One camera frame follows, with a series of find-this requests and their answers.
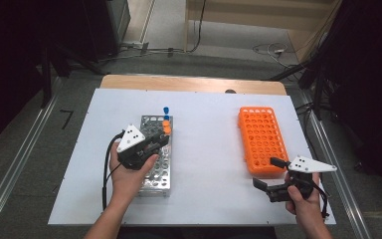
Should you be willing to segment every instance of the hand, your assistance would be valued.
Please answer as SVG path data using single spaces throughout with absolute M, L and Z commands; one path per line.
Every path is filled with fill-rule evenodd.
M 110 171 L 118 165 L 116 148 L 118 142 L 110 149 Z M 129 203 L 141 188 L 145 174 L 153 167 L 158 155 L 151 155 L 139 170 L 119 167 L 111 174 L 113 193 L 110 203 L 85 238 L 116 238 L 120 223 Z
M 110 149 L 110 171 L 118 165 L 116 148 L 118 142 L 114 143 Z M 110 202 L 123 201 L 129 204 L 141 188 L 145 174 L 153 167 L 158 155 L 151 155 L 139 170 L 126 169 L 123 165 L 117 168 L 111 175 L 113 193 Z
M 318 185 L 319 173 L 313 173 L 312 180 Z M 302 198 L 295 186 L 288 187 L 287 192 L 292 201 L 286 203 L 286 210 L 296 216 L 296 223 L 305 235 L 308 238 L 331 238 L 321 216 L 319 192 L 314 188 L 307 199 Z

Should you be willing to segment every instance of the black cable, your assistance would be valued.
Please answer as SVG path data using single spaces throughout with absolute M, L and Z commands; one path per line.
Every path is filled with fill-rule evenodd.
M 292 74 L 293 77 L 296 79 L 296 81 L 299 81 L 299 78 L 295 75 L 295 73 Z M 294 82 L 294 80 L 292 80 L 290 77 L 286 77 L 288 81 L 290 82 Z
M 199 26 L 198 26 L 198 40 L 197 40 L 197 44 L 195 44 L 194 48 L 191 50 L 191 51 L 186 51 L 185 53 L 193 53 L 197 50 L 198 46 L 200 45 L 200 41 L 201 41 L 201 26 L 203 24 L 203 16 L 204 16 L 204 10 L 206 8 L 206 1 L 207 0 L 204 0 L 203 2 L 203 8 L 201 9 L 201 15 L 200 15 L 200 23 L 199 23 Z M 135 49 L 135 50 L 143 50 L 141 48 L 135 48 L 135 47 L 128 47 L 129 49 Z M 172 53 L 172 52 L 177 52 L 177 53 L 184 53 L 184 50 L 183 49 L 177 49 L 177 48 L 167 48 L 167 49 L 163 49 L 163 48 L 147 48 L 147 49 L 144 49 L 145 51 L 153 51 L 153 52 L 166 52 L 166 53 Z
M 300 110 L 300 109 L 302 109 L 302 108 L 309 108 L 309 107 L 311 107 L 312 106 L 312 103 L 307 103 L 307 104 L 303 104 L 303 105 L 301 105 L 301 106 L 299 106 L 299 107 L 296 107 L 295 108 L 295 110 L 296 111 L 298 111 L 298 110 Z
M 317 189 L 317 191 L 320 193 L 320 196 L 321 196 L 321 199 L 323 200 L 323 207 L 321 209 L 321 216 L 322 218 L 326 218 L 328 217 L 328 213 L 327 213 L 327 195 L 325 194 L 325 192 L 323 190 L 321 190 L 321 188 L 315 184 L 314 182 L 312 183 L 312 186 Z
M 107 166 L 108 166 L 108 162 L 109 162 L 109 155 L 110 155 L 110 150 L 113 146 L 113 143 L 119 139 L 119 138 L 122 138 L 123 137 L 123 134 L 125 133 L 125 131 L 123 130 L 122 133 L 120 134 L 117 134 L 109 143 L 109 146 L 107 147 L 107 151 L 106 151 L 106 156 L 104 158 L 104 174 L 103 174 L 103 188 L 101 189 L 101 204 L 102 204 L 102 207 L 103 207 L 103 211 L 106 209 L 106 206 L 107 206 L 107 200 L 106 200 L 106 185 L 107 185 L 107 181 L 110 177 L 110 175 L 119 167 L 119 165 L 110 172 L 109 176 L 107 176 Z
M 330 12 L 330 15 L 328 15 L 328 18 L 327 18 L 327 20 L 326 20 L 326 23 L 324 24 L 324 26 L 321 28 L 321 30 L 320 30 L 320 32 L 323 30 L 323 28 L 326 26 L 326 25 L 328 25 L 328 22 L 332 22 L 332 21 L 330 21 L 330 18 L 331 18 L 331 16 L 333 15 L 333 13 L 337 10 L 337 6 L 340 6 L 339 4 L 336 4 L 335 6 L 334 6 L 334 8 L 333 8 L 333 10 L 331 10 L 331 12 Z M 317 51 L 319 50 L 319 48 L 320 48 L 320 45 L 321 45 L 321 40 L 323 39 L 323 37 L 324 37 L 324 34 L 325 34 L 325 32 L 321 35 L 321 37 L 318 39 L 318 43 L 317 43 Z
M 308 136 L 308 130 L 307 130 L 308 120 L 309 120 L 309 117 L 310 117 L 311 112 L 312 112 L 312 106 L 313 105 L 310 105 L 308 107 L 308 109 L 305 111 L 305 115 L 303 116 L 303 122 L 302 122 L 303 123 L 303 134 L 305 135 L 306 140 L 308 141 L 309 145 L 311 146 L 312 152 L 314 152 L 314 156 L 315 156 L 316 160 L 318 160 L 317 151 L 315 150 L 314 144 L 312 143 L 311 139 Z
M 309 39 L 309 41 L 306 42 L 305 45 L 303 45 L 303 47 L 300 47 L 298 50 L 294 51 L 295 53 L 299 52 L 301 49 L 303 49 L 303 48 L 305 48 L 306 46 L 308 46 L 308 44 L 309 44 L 310 42 L 312 42 L 312 41 L 318 36 L 318 34 L 320 34 L 320 33 L 322 32 L 322 30 L 324 30 L 325 27 L 328 26 L 328 25 L 332 22 L 332 21 L 330 20 L 330 18 L 331 18 L 331 16 L 333 16 L 334 11 L 336 11 L 337 6 L 338 6 L 338 4 L 336 4 L 336 5 L 334 6 L 333 10 L 331 10 L 330 14 L 329 14 L 328 17 L 327 17 L 327 20 L 325 21 L 325 23 L 323 24 L 323 26 L 320 28 L 320 30 L 318 30 L 318 32 L 317 32 L 311 39 Z M 322 39 L 322 37 L 318 40 L 318 44 L 317 44 L 317 47 L 316 47 L 317 50 L 318 50 L 318 48 L 319 48 L 319 44 L 320 44 L 321 39 Z
M 200 45 L 200 40 L 201 40 L 201 25 L 203 24 L 203 16 L 204 16 L 204 9 L 205 8 L 206 8 L 206 0 L 204 0 L 203 8 L 201 9 L 200 24 L 198 25 L 198 40 L 197 40 L 197 44 L 194 46 L 194 48 L 191 51 L 187 51 L 187 53 L 195 52 L 195 50 L 197 50 L 198 46 Z

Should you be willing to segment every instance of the human hand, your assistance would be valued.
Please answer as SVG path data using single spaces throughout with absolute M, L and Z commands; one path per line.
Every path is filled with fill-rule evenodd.
M 116 142 L 110 149 L 110 171 L 119 165 L 116 151 L 118 145 L 119 143 Z M 121 201 L 129 204 L 138 193 L 145 174 L 151 170 L 157 158 L 157 154 L 151 155 L 139 170 L 126 169 L 123 165 L 120 165 L 111 174 L 113 192 L 110 203 Z
M 312 180 L 319 184 L 319 173 L 312 174 Z M 303 199 L 295 186 L 287 188 L 292 201 L 286 203 L 286 210 L 296 216 L 296 223 L 304 231 L 308 238 L 331 238 L 330 233 L 324 225 L 321 216 L 319 192 L 313 189 L 307 199 Z

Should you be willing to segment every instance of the gray floor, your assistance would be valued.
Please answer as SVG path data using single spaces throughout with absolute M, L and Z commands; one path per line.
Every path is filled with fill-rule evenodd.
M 154 28 L 149 28 L 146 36 L 150 44 L 154 44 L 152 47 L 175 47 L 176 43 L 168 46 L 157 45 L 160 42 L 151 37 L 152 29 L 154 30 Z M 268 33 L 265 32 L 265 36 L 268 36 L 266 38 L 275 38 L 275 34 L 269 35 Z M 272 43 L 281 41 L 281 39 L 260 41 L 260 43 Z M 256 54 L 248 48 L 237 50 L 237 47 L 234 47 L 237 46 L 237 42 L 240 42 L 239 39 L 232 39 L 224 48 L 216 46 L 211 48 L 210 44 L 202 42 L 201 52 L 196 52 L 194 55 L 175 54 L 168 58 L 166 55 L 156 54 L 111 60 L 99 65 L 113 74 L 197 76 L 244 80 L 267 79 L 284 69 L 283 66 L 272 61 L 269 55 Z M 239 52 L 239 57 L 233 57 L 237 54 L 229 54 L 230 50 L 226 48 L 235 48 L 231 51 Z M 121 56 L 134 54 L 134 52 L 127 52 Z M 288 64 L 294 63 L 292 58 L 286 61 Z M 100 81 L 101 76 L 93 75 L 84 69 L 76 69 L 69 79 L 63 79 L 64 85 L 54 109 L 0 214 L 0 238 L 80 238 L 89 229 L 77 226 L 48 226 L 47 222 L 93 92 L 95 88 L 98 88 Z M 300 106 L 303 103 L 301 93 L 293 81 L 295 81 L 294 76 L 282 80 L 294 105 Z M 38 93 L 0 136 L 0 181 L 39 113 L 41 97 L 41 93 Z M 73 117 L 65 129 L 62 127 L 67 115 L 61 113 L 60 110 L 74 111 Z M 344 171 L 351 186 L 372 238 L 382 238 L 382 178 L 353 170 L 353 165 L 359 159 L 353 154 L 344 127 L 339 122 L 331 120 L 328 113 L 324 113 L 323 123 L 341 164 L 340 169 Z M 309 138 L 311 138 L 319 158 L 322 159 L 321 148 L 315 139 L 312 127 L 309 125 L 307 129 Z M 337 225 L 330 226 L 333 236 L 335 238 L 356 238 L 330 174 L 324 174 L 324 186 L 331 194 L 330 202 L 337 220 Z M 197 228 L 188 228 L 185 234 L 188 238 L 199 238 L 200 232 Z M 294 225 L 278 226 L 277 233 L 279 238 L 284 239 L 304 238 Z

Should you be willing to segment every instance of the wrist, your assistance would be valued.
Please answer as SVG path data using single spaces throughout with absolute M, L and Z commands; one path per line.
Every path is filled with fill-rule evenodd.
M 316 239 L 316 238 L 321 238 L 321 239 L 328 239 L 332 238 L 330 235 L 330 232 L 328 231 L 327 227 L 325 226 L 324 223 L 318 223 L 315 224 L 310 230 L 306 231 L 306 235 L 309 239 Z
M 125 196 L 121 191 L 114 190 L 107 207 L 116 210 L 126 210 L 131 201 L 132 198 Z

